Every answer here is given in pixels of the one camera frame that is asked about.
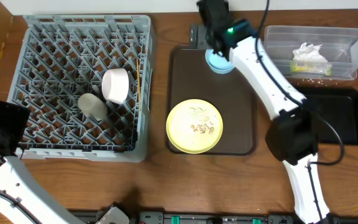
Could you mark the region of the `light blue bowl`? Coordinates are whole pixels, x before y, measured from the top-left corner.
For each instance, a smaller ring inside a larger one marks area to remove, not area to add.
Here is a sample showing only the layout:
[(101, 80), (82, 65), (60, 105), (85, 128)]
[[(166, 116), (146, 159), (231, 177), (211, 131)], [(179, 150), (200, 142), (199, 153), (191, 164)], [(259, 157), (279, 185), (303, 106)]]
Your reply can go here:
[(213, 49), (206, 50), (205, 59), (210, 69), (218, 74), (227, 74), (234, 70), (234, 65), (227, 61), (221, 52), (214, 53)]

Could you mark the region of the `white napkin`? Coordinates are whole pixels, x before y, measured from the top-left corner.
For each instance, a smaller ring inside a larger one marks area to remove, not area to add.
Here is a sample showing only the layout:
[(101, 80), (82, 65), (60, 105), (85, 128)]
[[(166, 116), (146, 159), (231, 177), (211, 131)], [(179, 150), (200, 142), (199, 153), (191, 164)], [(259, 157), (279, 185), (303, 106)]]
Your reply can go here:
[(327, 63), (327, 59), (323, 57), (319, 50), (321, 45), (302, 43), (298, 49), (293, 50), (293, 60), (303, 62), (319, 62)]

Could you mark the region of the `wooden chopstick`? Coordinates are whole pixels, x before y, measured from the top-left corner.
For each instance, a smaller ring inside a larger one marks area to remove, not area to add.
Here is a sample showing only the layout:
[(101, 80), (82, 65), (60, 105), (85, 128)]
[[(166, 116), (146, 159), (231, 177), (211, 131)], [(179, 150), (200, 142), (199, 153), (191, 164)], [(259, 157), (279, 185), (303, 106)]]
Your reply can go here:
[(139, 102), (139, 110), (141, 110), (141, 79), (140, 79), (140, 60), (136, 60), (136, 72), (137, 72), (137, 99)]

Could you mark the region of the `yellow plate with crumbs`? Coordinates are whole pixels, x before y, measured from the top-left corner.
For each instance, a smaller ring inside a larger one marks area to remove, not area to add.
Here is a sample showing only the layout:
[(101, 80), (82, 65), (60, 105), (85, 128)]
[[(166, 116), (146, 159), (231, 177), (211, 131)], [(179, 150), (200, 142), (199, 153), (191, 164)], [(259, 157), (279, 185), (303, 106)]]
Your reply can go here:
[(185, 100), (173, 107), (166, 121), (169, 142), (180, 152), (201, 154), (211, 150), (223, 134), (223, 118), (205, 100)]

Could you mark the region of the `cream white cup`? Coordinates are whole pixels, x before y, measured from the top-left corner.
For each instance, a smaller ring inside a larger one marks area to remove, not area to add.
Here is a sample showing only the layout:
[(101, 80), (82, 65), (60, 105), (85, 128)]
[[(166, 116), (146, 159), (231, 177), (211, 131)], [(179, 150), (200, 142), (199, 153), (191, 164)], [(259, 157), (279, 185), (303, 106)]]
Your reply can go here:
[(85, 116), (92, 116), (97, 121), (107, 118), (107, 106), (102, 100), (91, 93), (85, 93), (79, 97), (78, 107)]

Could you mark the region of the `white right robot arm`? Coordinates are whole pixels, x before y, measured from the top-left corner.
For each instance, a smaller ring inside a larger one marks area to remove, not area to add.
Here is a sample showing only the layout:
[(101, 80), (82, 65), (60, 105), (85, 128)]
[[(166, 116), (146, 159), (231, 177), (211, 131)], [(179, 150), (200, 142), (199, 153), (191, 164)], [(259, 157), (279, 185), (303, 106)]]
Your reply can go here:
[(294, 88), (264, 52), (260, 30), (246, 19), (235, 20), (229, 3), (199, 0), (196, 3), (206, 29), (206, 43), (246, 78), (271, 119), (265, 142), (283, 162), (295, 199), (295, 213), (303, 223), (320, 223), (329, 213), (318, 171), (318, 137), (307, 99)]

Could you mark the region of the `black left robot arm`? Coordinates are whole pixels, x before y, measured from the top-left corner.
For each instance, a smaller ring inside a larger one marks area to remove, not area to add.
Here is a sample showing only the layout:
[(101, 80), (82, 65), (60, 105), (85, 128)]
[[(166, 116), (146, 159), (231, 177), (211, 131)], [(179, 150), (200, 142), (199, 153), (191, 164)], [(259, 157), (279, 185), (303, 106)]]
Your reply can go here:
[(30, 111), (0, 101), (0, 213), (13, 223), (82, 223), (31, 176), (16, 155)]

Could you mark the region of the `grey dishwasher rack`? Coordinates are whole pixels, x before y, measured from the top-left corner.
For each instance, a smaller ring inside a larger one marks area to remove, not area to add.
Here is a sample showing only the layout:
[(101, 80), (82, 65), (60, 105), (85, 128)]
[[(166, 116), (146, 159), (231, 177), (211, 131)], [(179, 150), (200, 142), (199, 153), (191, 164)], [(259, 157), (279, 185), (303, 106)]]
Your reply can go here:
[[(30, 111), (17, 148), (25, 159), (140, 162), (147, 153), (155, 33), (146, 15), (25, 16), (28, 25), (8, 100)], [(136, 60), (140, 60), (141, 110)], [(124, 68), (128, 96), (105, 101), (107, 118), (85, 116), (78, 99), (102, 97), (109, 69)]]

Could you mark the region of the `dark brown serving tray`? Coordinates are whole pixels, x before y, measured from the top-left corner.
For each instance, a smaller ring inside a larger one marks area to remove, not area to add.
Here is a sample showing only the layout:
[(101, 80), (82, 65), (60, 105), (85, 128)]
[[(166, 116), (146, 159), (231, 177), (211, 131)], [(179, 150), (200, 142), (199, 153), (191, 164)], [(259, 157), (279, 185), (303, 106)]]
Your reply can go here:
[(223, 134), (206, 155), (246, 156), (257, 148), (257, 99), (238, 70), (212, 71), (205, 50), (179, 45), (170, 53), (167, 111), (189, 99), (214, 105), (223, 119)]

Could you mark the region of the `clear plastic bin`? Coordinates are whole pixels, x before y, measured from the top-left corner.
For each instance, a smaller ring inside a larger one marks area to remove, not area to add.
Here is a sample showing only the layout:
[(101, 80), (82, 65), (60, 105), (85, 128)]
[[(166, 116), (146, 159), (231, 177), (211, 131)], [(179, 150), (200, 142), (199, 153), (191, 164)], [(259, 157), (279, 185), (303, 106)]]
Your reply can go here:
[[(321, 45), (319, 53), (332, 65), (332, 75), (292, 72), (293, 50), (302, 43)], [(358, 70), (358, 28), (268, 26), (264, 48), (276, 67), (288, 78), (354, 80)]]

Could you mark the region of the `black tray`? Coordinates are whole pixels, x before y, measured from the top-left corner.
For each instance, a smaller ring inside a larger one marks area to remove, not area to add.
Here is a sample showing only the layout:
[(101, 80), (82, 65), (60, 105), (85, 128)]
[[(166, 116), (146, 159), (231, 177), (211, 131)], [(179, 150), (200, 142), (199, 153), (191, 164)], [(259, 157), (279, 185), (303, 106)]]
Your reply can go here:
[(298, 87), (308, 103), (346, 145), (358, 146), (358, 91), (353, 88)]

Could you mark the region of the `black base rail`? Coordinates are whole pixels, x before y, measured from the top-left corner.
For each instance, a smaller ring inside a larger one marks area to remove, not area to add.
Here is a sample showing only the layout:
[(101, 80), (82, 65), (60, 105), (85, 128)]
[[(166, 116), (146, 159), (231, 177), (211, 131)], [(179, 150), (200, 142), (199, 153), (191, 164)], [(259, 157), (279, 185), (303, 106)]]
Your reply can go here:
[[(79, 218), (85, 223), (96, 223), (106, 213), (104, 211), (80, 211), (71, 210), (71, 214)], [(141, 224), (301, 224), (303, 223), (295, 215), (278, 213), (262, 216), (233, 216), (233, 215), (217, 215), (217, 214), (169, 214), (163, 212), (140, 212), (138, 215), (129, 216), (129, 223)], [(330, 224), (358, 224), (358, 218), (354, 217), (337, 217), (335, 215), (328, 215), (326, 219), (319, 223)]]

